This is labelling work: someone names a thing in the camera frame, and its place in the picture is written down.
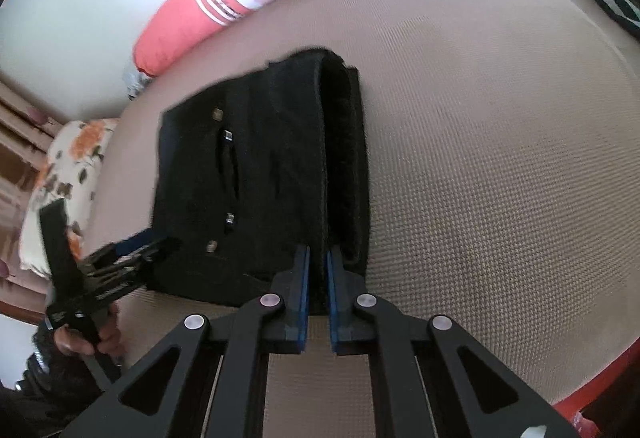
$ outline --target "orange flower pattern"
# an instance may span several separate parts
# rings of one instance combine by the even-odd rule
[[[74,160],[81,160],[86,155],[91,155],[94,147],[102,140],[105,131],[104,121],[91,121],[74,139],[69,148],[69,155]]]
[[[44,164],[38,171],[38,176],[36,177],[36,184],[33,189],[37,189],[44,185],[47,180],[47,176],[49,176],[49,170],[51,169],[51,164],[49,160],[45,160]]]
[[[66,232],[66,237],[69,240],[69,248],[71,249],[71,254],[74,255],[76,261],[80,261],[82,256],[82,237],[78,236],[71,229]]]

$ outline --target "wooden furniture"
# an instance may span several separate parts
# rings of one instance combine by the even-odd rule
[[[60,123],[0,83],[0,313],[42,318],[47,281],[20,269],[18,237],[38,171]]]

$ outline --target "black coat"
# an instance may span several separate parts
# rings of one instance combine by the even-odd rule
[[[33,344],[35,351],[17,389],[0,384],[1,438],[52,436],[100,396],[84,362],[60,353],[44,323]]]
[[[241,306],[309,246],[312,313],[326,307],[324,256],[363,274],[367,152],[358,72],[303,50],[201,90],[162,117],[152,229],[182,242],[148,286]]]

